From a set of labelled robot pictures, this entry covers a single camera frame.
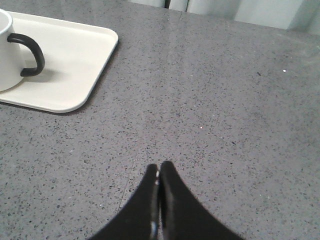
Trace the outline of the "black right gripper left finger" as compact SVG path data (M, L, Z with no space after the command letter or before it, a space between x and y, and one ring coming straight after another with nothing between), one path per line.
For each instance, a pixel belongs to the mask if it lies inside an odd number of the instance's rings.
M157 240L159 230L159 170L149 164L135 192L91 240Z

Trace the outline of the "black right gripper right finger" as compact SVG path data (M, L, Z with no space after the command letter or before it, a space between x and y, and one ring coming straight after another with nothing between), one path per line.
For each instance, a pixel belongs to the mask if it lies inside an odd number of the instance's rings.
M212 216L184 184L171 161L160 167L160 209L165 240L240 240Z

